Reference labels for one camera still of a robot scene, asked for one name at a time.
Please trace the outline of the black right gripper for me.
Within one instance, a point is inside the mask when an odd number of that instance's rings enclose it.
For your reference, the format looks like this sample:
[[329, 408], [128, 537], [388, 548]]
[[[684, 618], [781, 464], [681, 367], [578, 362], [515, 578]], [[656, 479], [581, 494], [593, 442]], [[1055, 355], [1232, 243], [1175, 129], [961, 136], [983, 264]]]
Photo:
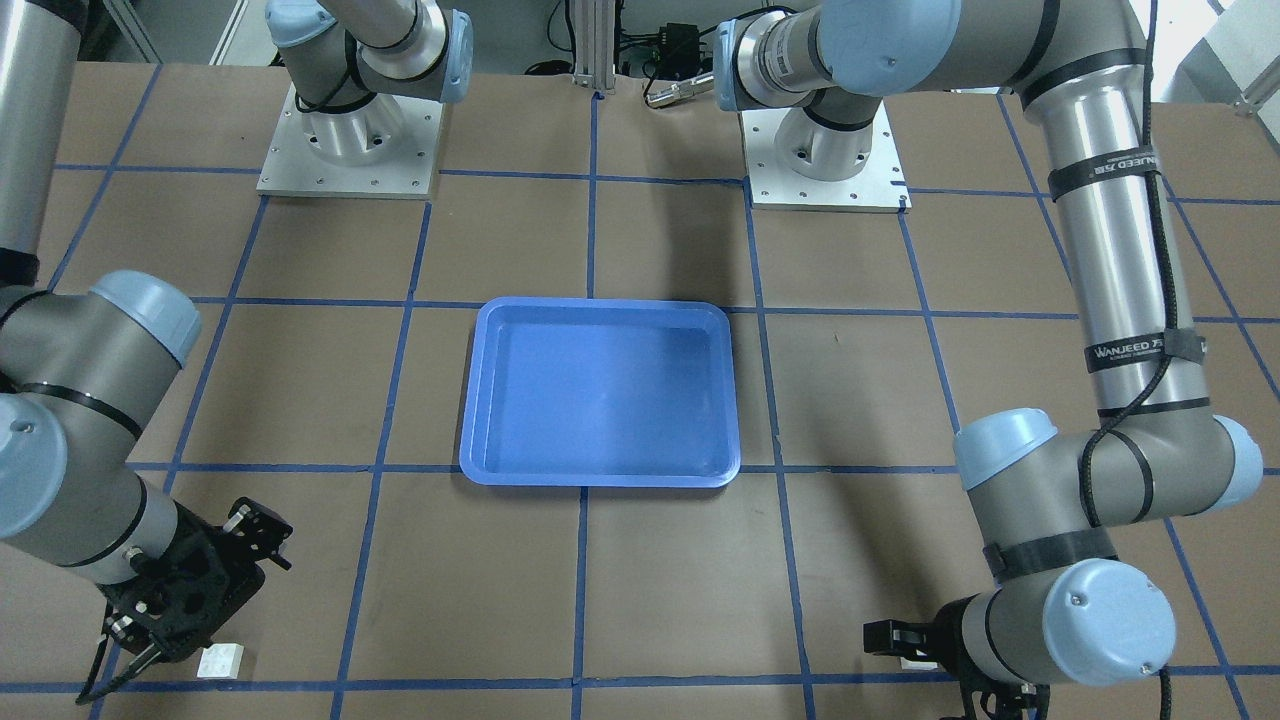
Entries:
[[160, 664], [188, 659], [262, 589], [262, 561], [291, 569], [282, 548], [293, 532], [284, 518], [248, 497], [232, 505], [220, 527], [179, 506], [169, 547], [132, 560], [136, 578], [101, 587], [109, 606], [106, 637]]

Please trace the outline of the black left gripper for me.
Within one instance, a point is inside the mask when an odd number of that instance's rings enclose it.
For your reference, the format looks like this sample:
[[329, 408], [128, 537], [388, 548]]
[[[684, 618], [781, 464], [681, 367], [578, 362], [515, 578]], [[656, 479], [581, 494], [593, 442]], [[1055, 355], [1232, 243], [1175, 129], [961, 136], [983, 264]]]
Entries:
[[1047, 719], [1051, 688], [1016, 676], [1002, 666], [989, 671], [977, 651], [996, 656], [988, 637], [965, 638], [965, 621], [986, 620], [988, 596], [970, 596], [946, 603], [928, 623], [882, 619], [864, 625], [864, 652], [874, 656], [928, 657], [956, 680], [961, 697], [960, 719]]

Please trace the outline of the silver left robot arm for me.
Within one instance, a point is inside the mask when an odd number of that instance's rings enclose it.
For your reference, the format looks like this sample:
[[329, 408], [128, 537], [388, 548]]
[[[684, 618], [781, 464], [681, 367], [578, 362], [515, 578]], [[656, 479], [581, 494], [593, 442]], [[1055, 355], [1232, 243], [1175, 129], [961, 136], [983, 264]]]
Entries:
[[868, 653], [952, 676], [965, 719], [1044, 719], [1055, 685], [1149, 676], [1170, 717], [1176, 620], [1108, 529], [1222, 511], [1263, 479], [1260, 446], [1211, 407], [1152, 138], [1153, 45], [1125, 1], [823, 1], [716, 27], [719, 106], [786, 109], [813, 179], [856, 174], [872, 117], [902, 94], [1006, 88], [1044, 135], [1100, 427], [1069, 436], [1020, 407], [961, 428], [995, 588], [864, 626]]

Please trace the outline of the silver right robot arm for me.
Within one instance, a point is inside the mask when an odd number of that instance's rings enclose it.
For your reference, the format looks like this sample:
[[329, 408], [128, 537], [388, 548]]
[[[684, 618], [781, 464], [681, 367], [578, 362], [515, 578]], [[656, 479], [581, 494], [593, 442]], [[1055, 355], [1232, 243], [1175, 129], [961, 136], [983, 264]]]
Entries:
[[[198, 340], [187, 295], [132, 270], [78, 295], [36, 286], [88, 13], [3, 4], [3, 542], [93, 584], [102, 639], [140, 669], [210, 646], [262, 562], [285, 566], [292, 529], [247, 498], [207, 523], [128, 465]], [[270, 1], [265, 20], [292, 90], [260, 190], [426, 195], [442, 109], [468, 91], [471, 18], [435, 1]]]

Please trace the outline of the white block near right arm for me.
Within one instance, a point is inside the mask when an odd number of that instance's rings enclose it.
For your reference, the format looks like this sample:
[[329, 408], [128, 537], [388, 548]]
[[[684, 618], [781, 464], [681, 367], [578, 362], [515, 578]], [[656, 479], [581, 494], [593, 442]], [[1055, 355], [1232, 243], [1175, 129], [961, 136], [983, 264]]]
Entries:
[[198, 682], [239, 680], [244, 669], [244, 647], [238, 643], [215, 643], [202, 648], [195, 678]]

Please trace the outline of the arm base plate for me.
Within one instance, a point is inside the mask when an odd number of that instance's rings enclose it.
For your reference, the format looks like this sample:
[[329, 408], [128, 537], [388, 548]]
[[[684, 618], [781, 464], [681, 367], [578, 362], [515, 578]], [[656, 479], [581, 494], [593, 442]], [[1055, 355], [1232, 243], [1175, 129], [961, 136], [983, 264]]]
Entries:
[[886, 105], [845, 132], [800, 108], [739, 114], [751, 204], [769, 210], [900, 213], [913, 208]]
[[428, 201], [447, 106], [378, 95], [346, 114], [303, 113], [288, 90], [256, 190], [294, 199]]

